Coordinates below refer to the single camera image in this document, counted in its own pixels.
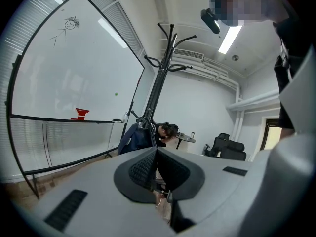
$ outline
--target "black office chair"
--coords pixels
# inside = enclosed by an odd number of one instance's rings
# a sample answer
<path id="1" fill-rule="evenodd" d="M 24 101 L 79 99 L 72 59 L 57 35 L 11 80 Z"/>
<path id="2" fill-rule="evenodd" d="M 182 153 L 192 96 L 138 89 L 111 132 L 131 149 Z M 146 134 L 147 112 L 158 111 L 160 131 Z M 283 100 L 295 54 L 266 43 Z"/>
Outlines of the black office chair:
<path id="1" fill-rule="evenodd" d="M 229 134 L 220 133 L 218 137 L 215 137 L 213 147 L 210 151 L 207 150 L 210 146 L 206 144 L 204 154 L 209 157 L 216 157 L 219 151 L 222 151 L 225 147 L 228 146 L 229 142 Z"/>
<path id="2" fill-rule="evenodd" d="M 225 147 L 221 151 L 221 155 L 220 155 L 220 158 L 222 158 L 222 159 L 242 160 L 242 161 L 245 161 L 246 157 L 247 157 L 247 154 L 245 152 L 238 151 L 234 148 L 231 148 L 230 145 Z"/>
<path id="3" fill-rule="evenodd" d="M 232 140 L 229 141 L 228 147 L 230 149 L 233 149 L 236 151 L 244 151 L 245 150 L 245 145 L 243 143 L 232 141 Z"/>

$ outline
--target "drawing on whiteboard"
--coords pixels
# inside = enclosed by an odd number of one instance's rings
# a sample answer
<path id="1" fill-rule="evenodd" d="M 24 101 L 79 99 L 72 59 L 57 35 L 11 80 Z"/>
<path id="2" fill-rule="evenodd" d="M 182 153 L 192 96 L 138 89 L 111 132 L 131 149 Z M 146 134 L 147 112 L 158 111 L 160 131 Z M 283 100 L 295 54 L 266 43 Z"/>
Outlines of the drawing on whiteboard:
<path id="1" fill-rule="evenodd" d="M 76 108 L 78 118 L 71 118 L 70 120 L 84 120 L 85 115 L 90 112 L 89 110 Z"/>
<path id="2" fill-rule="evenodd" d="M 65 19 L 67 22 L 65 23 L 65 28 L 59 28 L 59 30 L 61 30 L 61 33 L 59 35 L 56 35 L 52 38 L 50 38 L 49 40 L 53 40 L 55 39 L 54 41 L 54 47 L 55 47 L 55 44 L 56 44 L 56 41 L 57 41 L 57 38 L 62 34 L 62 33 L 65 33 L 65 41 L 67 40 L 67 34 L 66 34 L 66 31 L 67 29 L 68 30 L 72 30 L 74 29 L 75 27 L 78 27 L 80 26 L 80 22 L 79 22 L 79 19 L 76 18 L 76 16 L 74 17 L 70 17 L 70 18 L 67 18 Z"/>

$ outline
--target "ceiling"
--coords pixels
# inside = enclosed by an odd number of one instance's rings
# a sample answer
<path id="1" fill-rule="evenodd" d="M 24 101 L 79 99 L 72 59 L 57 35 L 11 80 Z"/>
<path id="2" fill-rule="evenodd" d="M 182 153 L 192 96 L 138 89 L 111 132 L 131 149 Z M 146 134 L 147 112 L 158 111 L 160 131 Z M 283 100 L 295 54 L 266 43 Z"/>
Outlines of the ceiling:
<path id="1" fill-rule="evenodd" d="M 221 32 L 214 34 L 201 20 L 202 9 L 209 8 L 209 0 L 155 0 L 160 23 L 169 32 L 169 24 L 175 25 L 174 33 L 178 40 L 197 35 L 196 39 L 186 41 L 179 48 L 203 53 L 205 57 L 216 60 L 232 68 L 240 76 L 248 76 L 264 64 L 275 59 L 280 52 L 280 40 L 271 21 L 243 26 L 226 55 L 218 49 L 229 29 L 219 21 Z M 166 37 L 161 33 L 163 46 Z"/>

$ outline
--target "small round table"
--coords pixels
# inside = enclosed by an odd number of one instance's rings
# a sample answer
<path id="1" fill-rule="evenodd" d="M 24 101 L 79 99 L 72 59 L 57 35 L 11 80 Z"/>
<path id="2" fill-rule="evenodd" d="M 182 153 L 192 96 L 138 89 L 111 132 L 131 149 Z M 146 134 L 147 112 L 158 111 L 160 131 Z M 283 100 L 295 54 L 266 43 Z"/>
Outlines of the small round table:
<path id="1" fill-rule="evenodd" d="M 179 136 L 177 136 L 177 138 L 179 139 L 179 142 L 178 142 L 178 145 L 177 145 L 177 148 L 176 149 L 178 149 L 179 148 L 179 145 L 180 145 L 180 143 L 181 143 L 181 141 L 187 141 L 187 142 L 192 142 L 192 143 L 195 143 L 196 142 L 196 140 L 195 139 L 191 139 L 190 138 L 190 136 L 188 136 L 188 135 L 179 135 Z"/>

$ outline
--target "office chair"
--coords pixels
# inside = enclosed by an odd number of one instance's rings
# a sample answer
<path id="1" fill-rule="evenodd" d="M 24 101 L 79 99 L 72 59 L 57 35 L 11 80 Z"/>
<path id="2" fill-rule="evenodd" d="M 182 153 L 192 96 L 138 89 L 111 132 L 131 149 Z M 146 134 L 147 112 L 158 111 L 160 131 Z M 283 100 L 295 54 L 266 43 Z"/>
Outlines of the office chair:
<path id="1" fill-rule="evenodd" d="M 220 133 L 218 137 L 215 137 L 214 144 L 212 149 L 209 151 L 207 150 L 210 146 L 206 144 L 206 149 L 204 150 L 204 154 L 209 157 L 216 157 L 219 151 L 222 151 L 226 146 L 228 146 L 229 134 L 227 133 Z"/>
<path id="2" fill-rule="evenodd" d="M 220 154 L 220 158 L 245 161 L 247 154 L 243 151 L 236 150 L 234 146 L 235 146 L 234 144 L 228 144 L 227 147 L 223 148 Z"/>

